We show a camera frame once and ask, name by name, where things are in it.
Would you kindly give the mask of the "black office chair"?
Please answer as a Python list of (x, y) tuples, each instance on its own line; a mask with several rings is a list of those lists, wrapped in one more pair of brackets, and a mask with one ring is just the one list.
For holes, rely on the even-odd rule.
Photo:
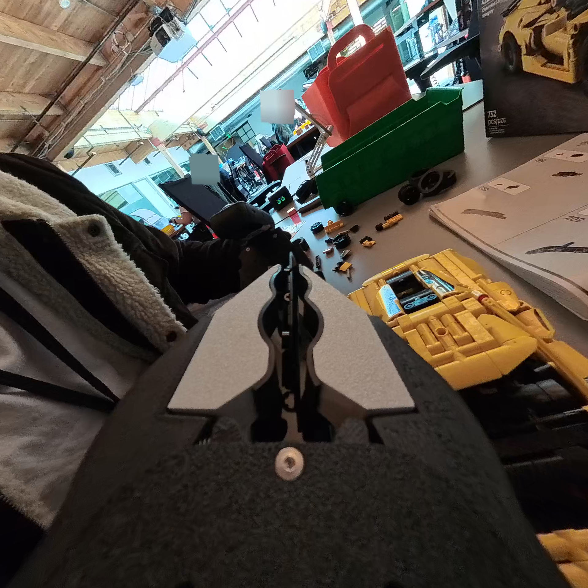
[(237, 146), (245, 157), (246, 163), (259, 181), (261, 187), (266, 188), (269, 182), (266, 173), (263, 171), (263, 159), (261, 155), (248, 143)]

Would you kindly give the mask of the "yellow brick car model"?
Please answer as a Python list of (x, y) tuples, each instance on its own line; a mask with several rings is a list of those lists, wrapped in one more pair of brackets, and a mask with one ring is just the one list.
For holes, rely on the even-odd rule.
[(348, 298), (461, 394), (540, 543), (570, 586), (587, 587), (587, 357), (452, 249), (386, 269)]

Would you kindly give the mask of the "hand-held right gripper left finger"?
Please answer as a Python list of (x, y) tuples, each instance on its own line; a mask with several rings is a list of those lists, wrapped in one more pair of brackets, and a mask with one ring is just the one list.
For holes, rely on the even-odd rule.
[(169, 400), (169, 413), (230, 418), (254, 442), (285, 439), (275, 287), (281, 271), (271, 266), (215, 312)]

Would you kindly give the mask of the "red plastic bin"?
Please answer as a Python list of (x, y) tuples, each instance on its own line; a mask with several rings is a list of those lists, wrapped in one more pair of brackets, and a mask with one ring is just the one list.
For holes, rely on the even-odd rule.
[(336, 41), (302, 99), (339, 146), (411, 99), (393, 31), (357, 25)]

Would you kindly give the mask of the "dark red tote bag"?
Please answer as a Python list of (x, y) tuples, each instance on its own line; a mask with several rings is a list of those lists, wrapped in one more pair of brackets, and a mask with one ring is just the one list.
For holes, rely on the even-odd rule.
[(273, 145), (262, 160), (262, 171), (269, 182), (281, 182), (285, 170), (295, 163), (295, 159), (284, 144)]

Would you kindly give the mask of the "white lattice bracket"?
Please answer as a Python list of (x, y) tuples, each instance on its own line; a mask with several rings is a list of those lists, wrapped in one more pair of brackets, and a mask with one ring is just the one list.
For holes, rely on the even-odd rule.
[(322, 169), (322, 164), (320, 163), (320, 157), (324, 147), (327, 144), (328, 138), (330, 138), (333, 134), (333, 126), (331, 125), (324, 125), (322, 122), (318, 121), (316, 117), (308, 112), (304, 107), (300, 106), (297, 102), (295, 102), (295, 111), (299, 114), (306, 117), (307, 120), (311, 121), (315, 128), (320, 130), (320, 136), (313, 148), (313, 151), (309, 158), (305, 161), (305, 168), (306, 174), (309, 179), (314, 179), (317, 172)]

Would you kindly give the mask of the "car set box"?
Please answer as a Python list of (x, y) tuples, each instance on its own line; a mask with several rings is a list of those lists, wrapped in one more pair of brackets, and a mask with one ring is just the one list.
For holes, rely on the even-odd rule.
[(587, 1), (478, 1), (486, 136), (587, 132)]

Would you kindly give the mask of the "black angled screen back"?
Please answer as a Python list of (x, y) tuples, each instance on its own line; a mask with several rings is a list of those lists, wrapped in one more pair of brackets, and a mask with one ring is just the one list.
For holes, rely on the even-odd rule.
[(224, 194), (213, 187), (193, 184), (190, 175), (160, 183), (158, 187), (199, 222), (208, 225), (214, 215), (231, 204)]

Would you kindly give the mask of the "grey ceiling device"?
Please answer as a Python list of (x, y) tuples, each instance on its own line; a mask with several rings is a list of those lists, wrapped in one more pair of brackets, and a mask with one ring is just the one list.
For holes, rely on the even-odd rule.
[(186, 24), (180, 20), (172, 8), (161, 9), (148, 24), (149, 47), (160, 59), (177, 63), (193, 49), (197, 43)]

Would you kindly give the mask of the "green plastic bin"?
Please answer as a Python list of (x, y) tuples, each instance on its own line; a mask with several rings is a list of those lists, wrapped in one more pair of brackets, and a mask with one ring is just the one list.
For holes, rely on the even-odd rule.
[(464, 149), (462, 89), (429, 88), (322, 155), (320, 202), (357, 206)]

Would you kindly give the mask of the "open instruction booklet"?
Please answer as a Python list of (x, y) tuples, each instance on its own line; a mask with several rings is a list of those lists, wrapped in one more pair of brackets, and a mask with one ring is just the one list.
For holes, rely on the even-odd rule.
[(587, 133), (429, 214), (587, 320)]

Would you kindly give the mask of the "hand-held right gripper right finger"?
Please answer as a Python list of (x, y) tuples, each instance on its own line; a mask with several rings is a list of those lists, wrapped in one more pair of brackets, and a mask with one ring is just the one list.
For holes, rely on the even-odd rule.
[(377, 326), (380, 319), (298, 268), (299, 442), (329, 442), (348, 419), (416, 410)]

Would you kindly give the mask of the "white shirt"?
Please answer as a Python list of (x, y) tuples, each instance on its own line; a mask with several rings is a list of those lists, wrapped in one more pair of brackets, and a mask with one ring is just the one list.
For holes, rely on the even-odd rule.
[[(24, 307), (94, 377), (124, 397), (148, 364), (60, 318), (8, 275), (1, 290)], [(1, 370), (80, 394), (98, 391), (18, 325), (1, 305)], [(59, 511), (84, 455), (107, 416), (1, 386), (1, 494), (47, 528)]]

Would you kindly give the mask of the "black fleece-lined jacket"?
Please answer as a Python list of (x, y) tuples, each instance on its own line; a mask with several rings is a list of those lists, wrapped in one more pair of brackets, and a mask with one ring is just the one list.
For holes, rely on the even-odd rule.
[[(148, 367), (196, 323), (171, 283), (177, 261), (175, 240), (106, 204), (76, 178), (41, 159), (1, 154), (1, 273), (60, 318)], [(3, 370), (1, 386), (104, 414), (97, 404), (121, 399), (3, 290), (1, 304), (98, 395)], [(1, 530), (12, 520), (40, 532), (51, 525), (42, 528), (1, 494)]]

